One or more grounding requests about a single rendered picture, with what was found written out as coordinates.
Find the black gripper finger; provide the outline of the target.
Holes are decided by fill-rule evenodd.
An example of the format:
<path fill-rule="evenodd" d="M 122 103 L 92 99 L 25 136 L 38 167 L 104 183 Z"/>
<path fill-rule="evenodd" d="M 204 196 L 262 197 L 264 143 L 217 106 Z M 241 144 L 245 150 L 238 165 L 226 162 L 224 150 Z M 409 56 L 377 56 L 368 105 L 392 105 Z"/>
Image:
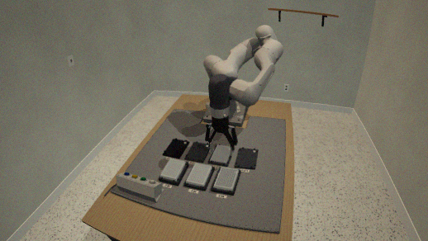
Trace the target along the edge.
<path fill-rule="evenodd" d="M 225 131 L 223 127 L 221 127 L 221 131 L 223 132 L 223 134 L 226 136 L 227 140 L 229 141 L 230 145 L 231 145 L 231 156 L 233 154 L 233 149 L 234 149 L 234 145 L 237 145 L 238 140 L 236 137 L 236 133 L 235 133 L 235 126 L 230 126 L 229 125 L 229 129 L 231 130 L 231 134 L 232 134 L 232 138 L 231 135 L 229 133 L 229 130 Z M 233 147 L 232 147 L 233 146 Z"/>
<path fill-rule="evenodd" d="M 214 137 L 215 133 L 217 132 L 218 127 L 215 128 L 214 132 L 212 133 L 211 138 L 209 138 L 209 134 L 210 134 L 210 129 L 212 127 L 212 123 L 207 122 L 206 127 L 207 127 L 207 132 L 206 132 L 205 140 L 209 142 L 210 151 L 212 153 L 212 151 L 213 151 L 213 137 Z"/>

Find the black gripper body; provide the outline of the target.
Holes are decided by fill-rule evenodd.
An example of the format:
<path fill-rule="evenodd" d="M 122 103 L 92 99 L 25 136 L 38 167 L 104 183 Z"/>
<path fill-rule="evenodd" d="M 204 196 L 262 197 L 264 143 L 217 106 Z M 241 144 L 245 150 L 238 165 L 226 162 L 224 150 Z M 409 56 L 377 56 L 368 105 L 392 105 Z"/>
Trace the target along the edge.
<path fill-rule="evenodd" d="M 218 127 L 217 133 L 222 133 L 221 131 L 221 127 L 224 128 L 225 131 L 227 131 L 229 129 L 229 117 L 225 117 L 222 119 L 217 119 L 212 117 L 212 128 L 215 129 L 216 127 Z"/>

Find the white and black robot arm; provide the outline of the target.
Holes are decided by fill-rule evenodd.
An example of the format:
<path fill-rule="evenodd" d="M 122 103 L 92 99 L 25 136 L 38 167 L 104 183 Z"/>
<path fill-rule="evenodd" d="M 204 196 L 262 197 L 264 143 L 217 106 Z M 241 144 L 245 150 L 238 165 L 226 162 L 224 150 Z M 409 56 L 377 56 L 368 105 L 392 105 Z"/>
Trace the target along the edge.
<path fill-rule="evenodd" d="M 206 108 L 212 117 L 222 119 L 229 116 L 230 119 L 240 113 L 239 103 L 253 106 L 273 76 L 274 65 L 283 54 L 283 46 L 270 26 L 258 27 L 255 34 L 258 39 L 252 37 L 241 42 L 230 50 L 226 60 L 215 55 L 204 59 L 203 65 L 210 78 L 210 102 L 206 103 Z M 241 66 L 252 57 L 261 70 L 259 75 L 253 82 L 237 78 Z"/>

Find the grey button panel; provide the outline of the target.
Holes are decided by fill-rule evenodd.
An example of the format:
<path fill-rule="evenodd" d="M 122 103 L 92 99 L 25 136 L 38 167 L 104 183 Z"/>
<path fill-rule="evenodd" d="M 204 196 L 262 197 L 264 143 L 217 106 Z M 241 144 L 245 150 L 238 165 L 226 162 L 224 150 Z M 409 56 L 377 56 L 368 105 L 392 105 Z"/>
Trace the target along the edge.
<path fill-rule="evenodd" d="M 149 180 L 145 177 L 139 177 L 128 172 L 117 174 L 116 178 L 117 184 L 112 186 L 107 193 L 113 187 L 117 186 L 120 191 L 157 203 L 164 191 L 162 182 Z"/>

